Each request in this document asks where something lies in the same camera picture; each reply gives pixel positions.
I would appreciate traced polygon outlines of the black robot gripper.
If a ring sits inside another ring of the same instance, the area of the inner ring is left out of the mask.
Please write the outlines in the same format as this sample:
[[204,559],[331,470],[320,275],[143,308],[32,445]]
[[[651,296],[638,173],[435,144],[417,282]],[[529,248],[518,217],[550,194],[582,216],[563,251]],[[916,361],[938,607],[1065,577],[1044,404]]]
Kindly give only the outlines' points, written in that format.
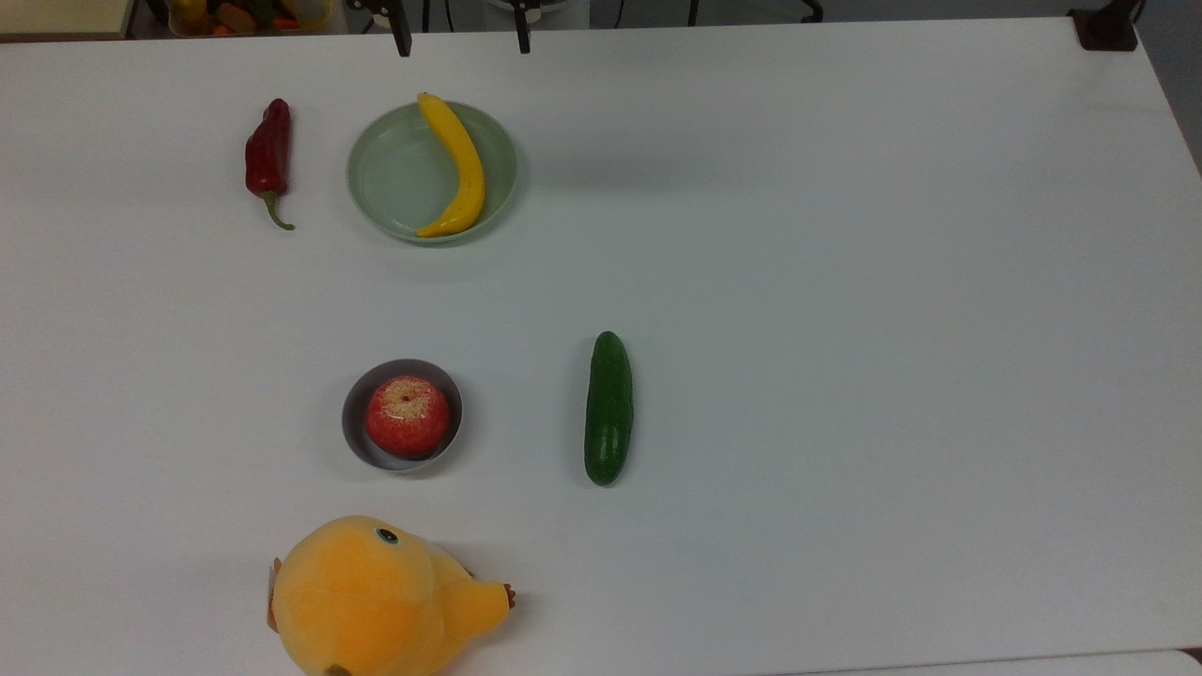
[[[530,26],[528,18],[536,18],[541,12],[541,1],[499,1],[502,8],[511,8],[514,12],[514,32],[520,54],[530,54]],[[403,1],[347,1],[349,8],[369,11],[379,18],[387,18],[389,30],[393,36],[395,51],[400,57],[410,57],[412,51],[412,35],[409,31],[407,13],[403,8]]]

